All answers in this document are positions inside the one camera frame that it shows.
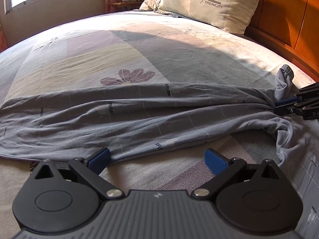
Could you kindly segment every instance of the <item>mattress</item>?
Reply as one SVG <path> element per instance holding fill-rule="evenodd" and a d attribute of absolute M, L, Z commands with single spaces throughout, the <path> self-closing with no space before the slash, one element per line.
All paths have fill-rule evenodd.
<path fill-rule="evenodd" d="M 314 82 L 292 63 L 249 39 L 153 12 L 122 12 L 58 26 L 4 51 L 0 62 L 0 104 L 21 96 L 132 83 L 271 88 L 284 64 L 294 72 L 295 90 Z M 50 105 L 43 111 L 50 111 Z M 5 132 L 0 124 L 0 134 Z M 194 147 L 127 159 L 109 166 L 101 176 L 126 192 L 192 191 L 213 177 L 203 159 L 207 148 L 248 163 L 264 158 L 280 162 L 275 139 L 263 130 L 248 130 Z M 0 159 L 0 166 L 1 232 L 10 238 L 19 230 L 12 201 L 36 162 Z M 307 211 L 313 222 L 315 211 Z"/>

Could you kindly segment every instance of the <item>wall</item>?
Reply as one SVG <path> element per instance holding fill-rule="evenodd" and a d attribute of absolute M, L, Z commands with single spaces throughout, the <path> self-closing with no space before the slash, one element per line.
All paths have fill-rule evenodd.
<path fill-rule="evenodd" d="M 0 23 L 8 46 L 49 28 L 104 13 L 105 0 L 36 0 L 5 15 L 0 0 Z"/>

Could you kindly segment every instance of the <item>wooden headboard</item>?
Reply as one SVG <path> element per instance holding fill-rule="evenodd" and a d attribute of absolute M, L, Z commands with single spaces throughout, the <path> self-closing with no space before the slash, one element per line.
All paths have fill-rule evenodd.
<path fill-rule="evenodd" d="M 319 81 L 319 0 L 260 0 L 245 35 Z"/>

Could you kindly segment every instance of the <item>purple flower print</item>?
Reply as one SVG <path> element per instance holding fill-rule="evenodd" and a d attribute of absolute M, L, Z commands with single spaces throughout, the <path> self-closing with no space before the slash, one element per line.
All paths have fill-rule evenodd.
<path fill-rule="evenodd" d="M 146 82 L 150 80 L 155 73 L 152 71 L 148 71 L 143 73 L 144 69 L 135 69 L 130 72 L 127 69 L 122 69 L 119 71 L 119 76 L 121 79 L 116 79 L 112 77 L 106 77 L 100 80 L 101 84 L 109 86 L 109 85 L 119 85 L 119 84 L 130 84 L 130 83 L 139 83 Z"/>

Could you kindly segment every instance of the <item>wooden shelf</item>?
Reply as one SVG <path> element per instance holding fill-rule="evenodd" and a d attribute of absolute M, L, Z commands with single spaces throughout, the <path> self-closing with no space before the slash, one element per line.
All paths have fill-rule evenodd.
<path fill-rule="evenodd" d="M 126 5 L 133 5 L 133 4 L 142 4 L 143 2 L 116 2 L 116 3 L 109 3 L 108 5 L 116 5 L 116 6 L 126 6 Z"/>

